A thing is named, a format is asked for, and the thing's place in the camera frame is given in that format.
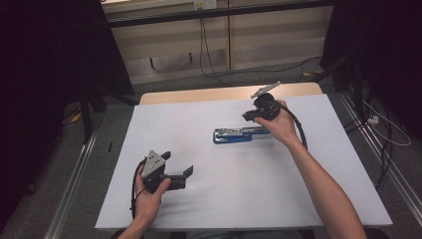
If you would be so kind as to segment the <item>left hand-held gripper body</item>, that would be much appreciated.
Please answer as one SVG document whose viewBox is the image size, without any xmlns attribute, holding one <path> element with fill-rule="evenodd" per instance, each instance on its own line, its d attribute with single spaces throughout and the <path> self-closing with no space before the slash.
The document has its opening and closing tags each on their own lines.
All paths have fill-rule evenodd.
<svg viewBox="0 0 422 239">
<path fill-rule="evenodd" d="M 166 160 L 161 155 L 151 150 L 146 157 L 144 169 L 141 173 L 141 178 L 145 189 L 153 193 L 159 184 L 165 179 L 169 178 L 171 183 L 168 190 L 184 189 L 186 186 L 186 178 L 183 173 L 180 175 L 168 175 L 164 172 Z"/>
</svg>

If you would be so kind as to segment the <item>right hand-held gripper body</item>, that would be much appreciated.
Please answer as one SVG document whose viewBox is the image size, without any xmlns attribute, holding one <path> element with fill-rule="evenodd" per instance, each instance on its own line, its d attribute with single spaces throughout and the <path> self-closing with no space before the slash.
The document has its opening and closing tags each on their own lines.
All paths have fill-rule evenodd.
<svg viewBox="0 0 422 239">
<path fill-rule="evenodd" d="M 280 108 L 277 106 L 275 98 L 270 94 L 270 90 L 276 88 L 281 83 L 274 84 L 259 88 L 254 94 L 251 95 L 254 100 L 256 115 L 265 120 L 273 120 L 280 113 Z"/>
</svg>

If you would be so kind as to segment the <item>blue stapler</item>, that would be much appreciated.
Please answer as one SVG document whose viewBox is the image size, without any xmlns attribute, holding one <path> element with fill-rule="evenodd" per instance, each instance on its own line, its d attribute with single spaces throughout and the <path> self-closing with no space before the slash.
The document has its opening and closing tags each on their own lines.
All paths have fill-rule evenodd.
<svg viewBox="0 0 422 239">
<path fill-rule="evenodd" d="M 213 142 L 215 144 L 246 142 L 253 139 L 253 135 L 269 134 L 262 126 L 250 126 L 239 128 L 215 128 Z"/>
</svg>

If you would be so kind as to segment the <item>person's right hand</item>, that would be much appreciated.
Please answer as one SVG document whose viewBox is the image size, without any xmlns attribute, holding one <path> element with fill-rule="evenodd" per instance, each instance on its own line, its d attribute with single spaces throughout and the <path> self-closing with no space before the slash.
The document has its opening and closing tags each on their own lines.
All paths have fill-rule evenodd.
<svg viewBox="0 0 422 239">
<path fill-rule="evenodd" d="M 292 116 L 284 110 L 280 110 L 279 115 L 275 119 L 254 118 L 254 122 L 265 127 L 276 140 L 287 148 L 301 143 Z"/>
</svg>

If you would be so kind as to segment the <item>person's left hand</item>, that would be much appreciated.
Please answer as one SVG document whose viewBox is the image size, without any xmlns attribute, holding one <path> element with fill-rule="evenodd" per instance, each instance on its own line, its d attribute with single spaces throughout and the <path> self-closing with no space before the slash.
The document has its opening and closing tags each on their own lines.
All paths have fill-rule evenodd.
<svg viewBox="0 0 422 239">
<path fill-rule="evenodd" d="M 166 192 L 170 185 L 169 178 L 164 179 L 153 192 L 149 193 L 145 188 L 141 177 L 136 179 L 135 192 L 136 192 L 136 212 L 134 221 L 142 225 L 150 225 L 159 210 L 161 197 Z"/>
</svg>

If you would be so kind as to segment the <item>white table cover sheet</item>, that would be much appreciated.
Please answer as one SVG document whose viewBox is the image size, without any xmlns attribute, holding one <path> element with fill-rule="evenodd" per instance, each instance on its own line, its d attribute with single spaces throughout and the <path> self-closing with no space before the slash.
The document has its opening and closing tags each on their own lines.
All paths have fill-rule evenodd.
<svg viewBox="0 0 422 239">
<path fill-rule="evenodd" d="M 325 95 L 289 97 L 309 152 L 344 189 L 366 226 L 391 219 Z M 152 225 L 159 231 L 318 227 L 302 177 L 285 146 L 269 135 L 216 144 L 219 127 L 245 125 L 251 100 L 140 105 L 135 107 L 105 196 L 97 228 L 128 226 L 132 177 L 154 150 L 170 152 L 166 173 L 193 169 L 183 189 L 163 195 Z"/>
</svg>

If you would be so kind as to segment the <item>wooden table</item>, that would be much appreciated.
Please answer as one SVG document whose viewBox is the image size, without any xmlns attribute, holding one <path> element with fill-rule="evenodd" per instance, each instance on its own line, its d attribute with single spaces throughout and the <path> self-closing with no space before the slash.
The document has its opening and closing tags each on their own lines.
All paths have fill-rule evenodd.
<svg viewBox="0 0 422 239">
<path fill-rule="evenodd" d="M 260 86 L 230 87 L 216 89 L 186 90 L 144 94 L 141 105 L 194 103 L 209 101 L 245 100 L 255 93 Z M 293 96 L 321 95 L 322 90 L 317 83 L 280 84 L 269 90 L 276 99 Z"/>
</svg>

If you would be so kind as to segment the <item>black metal stand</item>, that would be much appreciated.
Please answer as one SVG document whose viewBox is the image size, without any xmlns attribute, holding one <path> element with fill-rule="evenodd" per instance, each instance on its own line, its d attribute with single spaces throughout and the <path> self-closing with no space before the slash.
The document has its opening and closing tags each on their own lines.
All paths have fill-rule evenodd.
<svg viewBox="0 0 422 239">
<path fill-rule="evenodd" d="M 106 103 L 99 86 L 96 84 L 83 86 L 81 89 L 80 104 L 84 124 L 84 144 L 87 144 L 93 134 L 90 109 L 93 109 L 96 113 L 102 113 L 106 110 Z"/>
</svg>

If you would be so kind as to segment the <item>black horizontal bar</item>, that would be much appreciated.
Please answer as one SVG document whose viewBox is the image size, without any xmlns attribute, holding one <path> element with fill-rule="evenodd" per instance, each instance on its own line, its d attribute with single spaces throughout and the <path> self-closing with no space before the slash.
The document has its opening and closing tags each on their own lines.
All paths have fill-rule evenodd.
<svg viewBox="0 0 422 239">
<path fill-rule="evenodd" d="M 216 17 L 258 14 L 276 11 L 299 10 L 316 7 L 333 6 L 335 0 L 297 0 L 283 3 L 259 4 L 240 7 L 228 7 L 211 10 L 197 10 L 182 13 L 171 13 L 156 16 L 128 17 L 108 20 L 107 25 L 111 28 L 130 27 L 138 25 L 150 25 L 187 20 L 199 20 Z"/>
</svg>

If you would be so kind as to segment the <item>black curtain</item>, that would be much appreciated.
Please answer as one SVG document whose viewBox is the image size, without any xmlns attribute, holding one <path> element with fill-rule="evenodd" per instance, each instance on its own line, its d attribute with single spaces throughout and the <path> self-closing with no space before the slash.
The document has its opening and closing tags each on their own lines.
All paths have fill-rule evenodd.
<svg viewBox="0 0 422 239">
<path fill-rule="evenodd" d="M 65 106 L 132 85 L 104 0 L 0 0 L 0 232 L 45 164 Z"/>
<path fill-rule="evenodd" d="M 350 82 L 354 66 L 376 94 L 422 139 L 422 0 L 334 0 L 320 65 L 344 54 L 350 65 L 337 82 Z"/>
</svg>

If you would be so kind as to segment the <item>aluminium floor rail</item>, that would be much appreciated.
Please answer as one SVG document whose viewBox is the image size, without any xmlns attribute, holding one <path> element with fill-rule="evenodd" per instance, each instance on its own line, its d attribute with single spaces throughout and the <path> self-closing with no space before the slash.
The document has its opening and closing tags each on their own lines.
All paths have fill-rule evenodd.
<svg viewBox="0 0 422 239">
<path fill-rule="evenodd" d="M 92 150 L 95 146 L 97 135 L 98 131 L 94 130 L 84 143 L 71 178 L 69 179 L 44 239 L 60 239 L 81 183 L 82 176 L 85 172 L 87 162 L 90 159 Z"/>
<path fill-rule="evenodd" d="M 352 97 L 340 94 L 339 98 L 352 118 L 346 132 L 359 132 L 380 163 L 380 172 L 372 180 L 375 188 L 379 189 L 382 182 L 389 178 L 408 210 L 422 226 L 422 193 L 417 192 L 410 183 L 409 176 L 406 176 L 397 165 L 397 162 L 409 164 L 410 157 L 405 156 L 405 153 L 415 155 L 412 147 L 416 145 L 417 140 L 412 139 L 406 129 L 393 120 L 392 114 L 385 106 L 380 107 L 376 103 L 371 104 L 362 100 L 363 112 L 367 115 L 360 119 L 356 109 L 357 104 Z M 378 116 L 378 124 L 368 123 L 369 116 Z"/>
</svg>

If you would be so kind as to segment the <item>white wall socket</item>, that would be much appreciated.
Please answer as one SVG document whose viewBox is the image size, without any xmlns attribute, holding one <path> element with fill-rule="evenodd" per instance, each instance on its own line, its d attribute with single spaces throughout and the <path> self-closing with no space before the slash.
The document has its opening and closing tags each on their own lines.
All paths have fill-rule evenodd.
<svg viewBox="0 0 422 239">
<path fill-rule="evenodd" d="M 209 10 L 217 8 L 217 0 L 196 0 L 193 2 L 195 10 Z"/>
</svg>

